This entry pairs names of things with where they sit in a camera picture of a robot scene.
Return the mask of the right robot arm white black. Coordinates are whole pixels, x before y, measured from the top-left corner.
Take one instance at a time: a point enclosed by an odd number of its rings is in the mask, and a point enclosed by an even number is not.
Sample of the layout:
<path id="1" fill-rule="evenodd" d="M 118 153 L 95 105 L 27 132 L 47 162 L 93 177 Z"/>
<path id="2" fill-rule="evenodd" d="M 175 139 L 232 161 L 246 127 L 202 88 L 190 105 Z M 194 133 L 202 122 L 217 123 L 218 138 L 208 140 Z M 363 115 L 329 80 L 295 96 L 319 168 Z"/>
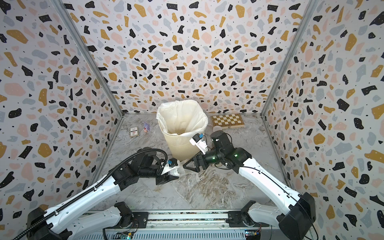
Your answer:
<path id="1" fill-rule="evenodd" d="M 314 228 L 316 220 L 315 200 L 309 193 L 300 194 L 283 184 L 243 148 L 233 146 L 232 138 L 223 131 L 211 134 L 213 147 L 209 148 L 203 134 L 195 134 L 190 143 L 200 149 L 184 165 L 193 172 L 206 170 L 211 165 L 221 164 L 246 178 L 270 198 L 274 207 L 249 201 L 240 211 L 230 212 L 227 223 L 230 227 L 261 227 L 262 224 L 278 227 L 290 240 L 304 240 Z"/>

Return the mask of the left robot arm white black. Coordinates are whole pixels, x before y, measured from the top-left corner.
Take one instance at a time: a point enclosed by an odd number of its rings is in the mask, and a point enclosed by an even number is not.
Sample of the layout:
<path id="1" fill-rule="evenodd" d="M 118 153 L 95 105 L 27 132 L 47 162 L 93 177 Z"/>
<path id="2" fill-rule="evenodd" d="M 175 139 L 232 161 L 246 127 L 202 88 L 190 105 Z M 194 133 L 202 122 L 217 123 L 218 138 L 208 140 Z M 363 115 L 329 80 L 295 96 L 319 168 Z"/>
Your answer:
<path id="1" fill-rule="evenodd" d="M 26 236 L 28 240 L 73 240 L 99 229 L 137 229 L 140 222 L 124 202 L 116 203 L 94 217 L 82 215 L 141 178 L 155 179 L 156 185 L 177 180 L 175 171 L 178 168 L 179 161 L 170 159 L 165 151 L 148 147 L 140 149 L 74 197 L 47 210 L 36 208 L 30 212 L 27 229 L 16 239 Z"/>

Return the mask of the cream ribbed trash bin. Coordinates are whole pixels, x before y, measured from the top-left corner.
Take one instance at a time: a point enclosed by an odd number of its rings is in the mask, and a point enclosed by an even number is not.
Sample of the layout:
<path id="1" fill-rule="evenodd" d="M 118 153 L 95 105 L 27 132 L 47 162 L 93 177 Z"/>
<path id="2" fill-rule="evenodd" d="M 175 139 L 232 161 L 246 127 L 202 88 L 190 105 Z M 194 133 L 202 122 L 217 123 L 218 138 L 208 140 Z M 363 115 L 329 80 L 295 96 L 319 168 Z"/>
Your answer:
<path id="1" fill-rule="evenodd" d="M 180 162 L 191 159 L 194 155 L 200 153 L 200 149 L 190 143 L 195 134 L 204 134 L 206 127 L 197 129 L 161 129 L 173 158 Z"/>

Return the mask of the wooden folding chess board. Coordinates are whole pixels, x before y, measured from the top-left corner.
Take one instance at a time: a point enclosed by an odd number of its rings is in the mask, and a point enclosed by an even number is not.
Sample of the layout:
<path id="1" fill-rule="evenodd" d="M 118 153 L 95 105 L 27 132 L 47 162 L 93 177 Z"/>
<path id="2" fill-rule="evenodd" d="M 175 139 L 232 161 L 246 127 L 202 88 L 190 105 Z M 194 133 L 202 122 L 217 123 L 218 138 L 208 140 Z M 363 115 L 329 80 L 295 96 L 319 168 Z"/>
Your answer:
<path id="1" fill-rule="evenodd" d="M 211 116 L 213 126 L 222 129 L 242 128 L 245 123 L 240 114 L 214 115 Z"/>

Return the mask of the small playing card box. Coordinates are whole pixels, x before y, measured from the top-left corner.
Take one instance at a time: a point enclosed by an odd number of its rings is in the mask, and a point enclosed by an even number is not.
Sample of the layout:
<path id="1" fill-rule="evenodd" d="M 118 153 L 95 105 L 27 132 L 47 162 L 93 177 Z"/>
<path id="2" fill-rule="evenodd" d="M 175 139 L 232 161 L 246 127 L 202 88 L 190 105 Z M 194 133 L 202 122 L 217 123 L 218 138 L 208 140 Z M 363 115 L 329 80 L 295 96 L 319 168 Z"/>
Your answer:
<path id="1" fill-rule="evenodd" d="M 139 128 L 138 127 L 131 127 L 129 129 L 129 135 L 131 138 L 139 136 Z"/>

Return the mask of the small purple pink bottle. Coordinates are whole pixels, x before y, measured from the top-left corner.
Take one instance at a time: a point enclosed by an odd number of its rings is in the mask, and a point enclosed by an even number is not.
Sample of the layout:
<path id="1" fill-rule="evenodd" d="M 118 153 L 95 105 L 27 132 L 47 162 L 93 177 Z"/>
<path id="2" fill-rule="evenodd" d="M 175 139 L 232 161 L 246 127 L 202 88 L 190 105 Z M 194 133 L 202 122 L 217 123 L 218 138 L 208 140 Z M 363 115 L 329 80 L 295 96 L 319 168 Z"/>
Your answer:
<path id="1" fill-rule="evenodd" d="M 146 123 L 146 122 L 143 122 L 143 124 L 144 124 L 143 131 L 145 133 L 148 133 L 150 131 L 150 125 L 148 123 Z"/>

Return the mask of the white plastic bin liner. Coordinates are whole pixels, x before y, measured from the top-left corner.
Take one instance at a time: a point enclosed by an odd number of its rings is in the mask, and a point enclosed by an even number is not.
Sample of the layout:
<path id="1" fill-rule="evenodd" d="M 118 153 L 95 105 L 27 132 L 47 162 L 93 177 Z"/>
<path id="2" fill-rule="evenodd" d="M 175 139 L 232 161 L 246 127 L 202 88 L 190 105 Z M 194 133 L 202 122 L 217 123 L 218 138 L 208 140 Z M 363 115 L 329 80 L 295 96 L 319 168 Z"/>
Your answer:
<path id="1" fill-rule="evenodd" d="M 167 137 L 189 137 L 205 132 L 209 119 L 195 100 L 163 103 L 158 107 L 156 119 Z"/>

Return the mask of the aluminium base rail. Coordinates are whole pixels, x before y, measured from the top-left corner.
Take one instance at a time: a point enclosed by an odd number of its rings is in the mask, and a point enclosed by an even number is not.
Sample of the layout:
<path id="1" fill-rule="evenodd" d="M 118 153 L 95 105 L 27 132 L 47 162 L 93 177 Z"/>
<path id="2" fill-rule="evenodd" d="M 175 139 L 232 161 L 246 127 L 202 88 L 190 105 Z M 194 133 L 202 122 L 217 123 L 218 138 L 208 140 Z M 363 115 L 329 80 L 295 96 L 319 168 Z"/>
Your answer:
<path id="1" fill-rule="evenodd" d="M 309 240 L 311 226 L 277 208 L 245 210 L 93 211 L 65 227 L 70 240 Z"/>

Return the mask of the aluminium corner post right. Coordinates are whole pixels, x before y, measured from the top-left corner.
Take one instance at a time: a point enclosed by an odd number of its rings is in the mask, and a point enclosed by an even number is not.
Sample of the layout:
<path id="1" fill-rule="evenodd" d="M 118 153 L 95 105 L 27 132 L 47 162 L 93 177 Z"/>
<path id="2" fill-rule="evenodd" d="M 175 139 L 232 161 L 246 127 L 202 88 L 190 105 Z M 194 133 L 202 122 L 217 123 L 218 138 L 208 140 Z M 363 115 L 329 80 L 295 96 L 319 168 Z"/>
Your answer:
<path id="1" fill-rule="evenodd" d="M 281 69 L 279 70 L 278 72 L 278 75 L 277 75 L 277 78 L 276 78 L 276 81 L 275 83 L 273 84 L 273 86 L 271 87 L 271 91 L 270 91 L 270 94 L 266 100 L 266 103 L 265 103 L 265 106 L 261 112 L 261 117 L 263 118 L 264 116 L 267 115 L 267 112 L 268 112 L 268 108 L 271 106 L 272 104 L 272 101 L 274 99 L 274 95 L 275 93 L 278 91 L 278 87 L 280 85 L 280 83 L 282 82 L 283 78 L 284 78 L 284 75 L 286 74 L 286 71 L 289 67 L 289 64 L 292 60 L 292 58 L 294 57 L 295 55 L 295 52 L 296 52 L 296 49 L 303 37 L 303 34 L 307 28 L 307 25 L 310 21 L 310 17 L 312 16 L 312 14 L 314 13 L 317 5 L 318 5 L 319 1 L 318 0 L 310 0 L 309 3 L 308 3 L 308 6 L 304 12 L 304 15 L 303 15 L 303 19 L 301 20 L 299 26 L 298 26 L 298 30 L 293 38 L 293 41 L 288 49 L 288 52 L 284 58 L 284 61 L 282 63 L 282 66 L 281 66 Z"/>

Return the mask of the aluminium corner post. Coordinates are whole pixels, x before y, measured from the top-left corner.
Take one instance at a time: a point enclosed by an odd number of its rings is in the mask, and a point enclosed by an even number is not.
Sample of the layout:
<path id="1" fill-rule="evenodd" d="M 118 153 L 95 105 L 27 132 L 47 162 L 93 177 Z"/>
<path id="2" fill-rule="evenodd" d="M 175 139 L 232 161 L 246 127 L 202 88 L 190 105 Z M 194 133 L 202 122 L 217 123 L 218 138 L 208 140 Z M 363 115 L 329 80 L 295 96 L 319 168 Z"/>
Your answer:
<path id="1" fill-rule="evenodd" d="M 63 23 L 65 24 L 66 28 L 70 32 L 74 42 L 77 44 L 80 52 L 84 56 L 86 62 L 88 63 L 91 71 L 96 75 L 99 83 L 103 87 L 103 90 L 105 94 L 107 95 L 108 99 L 111 102 L 111 105 L 116 110 L 117 114 L 119 115 L 119 118 L 122 118 L 124 116 L 123 111 L 120 109 L 118 102 L 114 98 L 114 95 L 112 94 L 112 91 L 110 90 L 108 84 L 106 83 L 101 71 L 99 70 L 98 66 L 96 65 L 94 59 L 92 58 L 87 45 L 82 40 L 82 37 L 77 30 L 73 20 L 71 19 L 69 13 L 67 12 L 65 5 L 62 1 L 52 0 L 52 5 L 57 11 L 59 17 L 63 20 Z"/>
<path id="2" fill-rule="evenodd" d="M 275 93 L 278 91 L 278 87 L 280 85 L 280 83 L 282 82 L 283 78 L 284 78 L 284 75 L 286 74 L 286 71 L 289 67 L 289 64 L 292 60 L 292 58 L 294 57 L 295 55 L 295 52 L 296 52 L 296 49 L 303 37 L 303 34 L 307 28 L 307 25 L 310 21 L 310 17 L 312 16 L 312 14 L 314 13 L 317 5 L 318 5 L 319 1 L 318 0 L 310 0 L 309 3 L 308 3 L 308 6 L 304 12 L 304 15 L 303 15 L 303 19 L 301 20 L 299 26 L 298 26 L 298 30 L 293 38 L 293 41 L 288 49 L 288 52 L 284 58 L 284 61 L 282 63 L 282 66 L 281 66 L 281 69 L 279 70 L 278 72 L 278 75 L 277 75 L 277 78 L 276 78 L 276 81 L 275 83 L 273 84 L 273 86 L 271 87 L 271 91 L 270 91 L 270 94 L 266 100 L 266 103 L 265 103 L 265 106 L 261 112 L 261 117 L 263 118 L 264 116 L 267 115 L 267 112 L 268 112 L 268 108 L 271 106 L 272 104 L 272 101 L 274 99 L 274 95 Z"/>

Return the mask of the aluminium corner post left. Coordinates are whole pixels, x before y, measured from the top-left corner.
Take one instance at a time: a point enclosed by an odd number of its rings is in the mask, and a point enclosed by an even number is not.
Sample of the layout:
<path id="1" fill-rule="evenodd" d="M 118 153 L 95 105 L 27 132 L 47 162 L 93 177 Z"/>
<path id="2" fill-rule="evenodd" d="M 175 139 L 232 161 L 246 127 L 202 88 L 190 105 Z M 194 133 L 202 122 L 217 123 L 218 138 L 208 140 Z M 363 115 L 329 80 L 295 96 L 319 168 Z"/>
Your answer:
<path id="1" fill-rule="evenodd" d="M 110 90 L 108 84 L 106 83 L 101 71 L 99 70 L 98 66 L 96 65 L 94 59 L 92 58 L 87 45 L 82 40 L 82 37 L 77 30 L 73 20 L 71 19 L 69 13 L 67 12 L 65 5 L 62 1 L 52 0 L 52 5 L 57 11 L 59 17 L 63 20 L 63 23 L 65 24 L 66 28 L 70 32 L 74 42 L 77 44 L 80 52 L 84 56 L 86 62 L 88 63 L 91 71 L 96 75 L 99 83 L 103 87 L 103 90 L 105 94 L 107 95 L 108 99 L 111 102 L 111 105 L 116 110 L 117 114 L 119 115 L 119 118 L 122 118 L 124 116 L 123 111 L 120 109 L 118 102 L 114 98 L 114 95 L 112 94 L 112 91 Z"/>

